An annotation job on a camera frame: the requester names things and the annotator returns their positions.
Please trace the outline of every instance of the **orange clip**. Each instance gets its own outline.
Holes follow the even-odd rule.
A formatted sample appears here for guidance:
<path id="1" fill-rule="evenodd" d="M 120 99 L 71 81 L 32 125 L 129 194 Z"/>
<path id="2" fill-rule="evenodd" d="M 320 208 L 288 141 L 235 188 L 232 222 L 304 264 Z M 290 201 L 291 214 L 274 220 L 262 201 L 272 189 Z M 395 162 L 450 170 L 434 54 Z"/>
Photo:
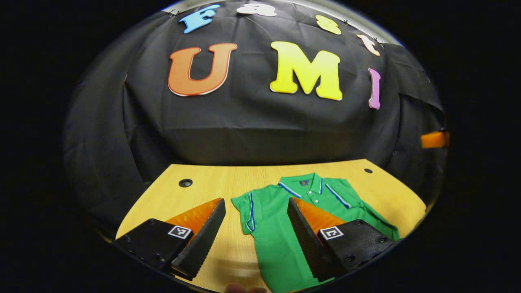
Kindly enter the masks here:
<path id="1" fill-rule="evenodd" d="M 435 131 L 421 136 L 422 149 L 435 149 L 449 146 L 449 133 L 447 131 Z"/>

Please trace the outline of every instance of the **shirt sleeve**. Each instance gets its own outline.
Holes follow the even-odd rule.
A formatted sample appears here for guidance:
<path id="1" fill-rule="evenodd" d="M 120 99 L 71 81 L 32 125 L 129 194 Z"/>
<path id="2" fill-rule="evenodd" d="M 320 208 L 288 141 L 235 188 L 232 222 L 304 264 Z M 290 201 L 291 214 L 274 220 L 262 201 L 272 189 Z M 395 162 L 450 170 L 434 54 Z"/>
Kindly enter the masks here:
<path id="1" fill-rule="evenodd" d="M 351 199 L 351 201 L 353 201 L 354 198 L 358 198 L 358 200 L 356 202 L 358 204 L 362 205 L 365 208 L 365 210 L 369 214 L 371 214 L 371 216 L 373 216 L 373 218 L 378 220 L 379 223 L 377 225 L 374 225 L 374 226 L 376 226 L 375 228 L 377 228 L 380 232 L 386 234 L 388 237 L 392 238 L 393 241 L 396 241 L 400 238 L 400 233 L 398 231 L 398 227 L 389 223 L 382 215 L 380 215 L 375 209 L 373 209 L 367 202 L 362 201 L 360 199 L 360 197 L 358 196 L 358 194 L 356 193 L 356 191 L 353 189 L 353 187 L 351 186 L 351 184 L 349 184 L 349 182 L 347 180 L 341 179 L 340 183 L 345 188 L 345 190 L 343 190 L 343 192 L 346 193 L 346 195 L 347 195 L 346 197 L 347 197 L 348 201 L 350 199 Z"/>
<path id="2" fill-rule="evenodd" d="M 242 232 L 250 234 L 255 231 L 262 220 L 261 204 L 255 190 L 232 198 L 231 202 L 240 213 Z"/>

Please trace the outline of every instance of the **green polo shirt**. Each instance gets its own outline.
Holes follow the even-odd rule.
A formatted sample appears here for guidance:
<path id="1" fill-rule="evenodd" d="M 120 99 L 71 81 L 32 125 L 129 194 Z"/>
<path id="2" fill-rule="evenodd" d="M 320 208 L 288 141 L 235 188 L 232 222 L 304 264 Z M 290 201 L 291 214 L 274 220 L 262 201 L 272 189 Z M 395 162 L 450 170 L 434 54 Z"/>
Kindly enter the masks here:
<path id="1" fill-rule="evenodd" d="M 289 220 L 290 197 L 297 197 L 346 222 L 362 219 L 393 240 L 398 228 L 363 202 L 345 179 L 321 178 L 316 173 L 282 177 L 278 185 L 255 189 L 231 202 L 240 212 L 242 231 L 255 238 L 260 274 L 274 293 L 313 287 L 313 278 Z"/>

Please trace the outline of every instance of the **table grommet hole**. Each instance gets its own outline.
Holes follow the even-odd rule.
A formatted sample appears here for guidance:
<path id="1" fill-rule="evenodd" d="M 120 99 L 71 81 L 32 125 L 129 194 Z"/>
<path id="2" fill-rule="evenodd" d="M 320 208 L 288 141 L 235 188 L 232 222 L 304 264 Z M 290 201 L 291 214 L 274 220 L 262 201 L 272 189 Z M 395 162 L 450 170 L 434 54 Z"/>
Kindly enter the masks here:
<path id="1" fill-rule="evenodd" d="M 188 187 L 188 186 L 191 186 L 192 183 L 193 183 L 193 181 L 191 179 L 183 179 L 183 180 L 179 181 L 179 186 Z"/>

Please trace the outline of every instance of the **black fabric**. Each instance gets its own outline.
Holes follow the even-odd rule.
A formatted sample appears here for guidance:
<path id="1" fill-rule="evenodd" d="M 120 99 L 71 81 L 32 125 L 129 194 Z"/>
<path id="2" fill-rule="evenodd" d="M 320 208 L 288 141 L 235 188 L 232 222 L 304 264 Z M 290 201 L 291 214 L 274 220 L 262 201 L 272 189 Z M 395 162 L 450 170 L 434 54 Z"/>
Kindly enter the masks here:
<path id="1" fill-rule="evenodd" d="M 378 44 L 313 9 L 262 1 L 277 16 L 240 15 L 252 1 L 219 2 L 212 22 L 188 34 L 178 16 L 159 12 L 117 39 L 87 70 L 72 98 L 64 130 L 64 162 L 78 200 L 113 235 L 127 211 L 169 164 L 283 165 L 366 158 L 402 180 L 425 202 L 441 180 L 443 150 L 422 150 L 420 136 L 443 125 L 434 86 L 401 46 Z M 333 19 L 341 35 L 321 29 Z M 340 57 L 342 101 L 274 93 L 273 41 L 297 44 L 308 59 Z M 200 47 L 190 75 L 205 78 L 217 43 L 236 43 L 228 77 L 214 92 L 178 96 L 167 85 L 171 53 Z M 368 107 L 371 78 L 381 75 L 381 108 Z"/>

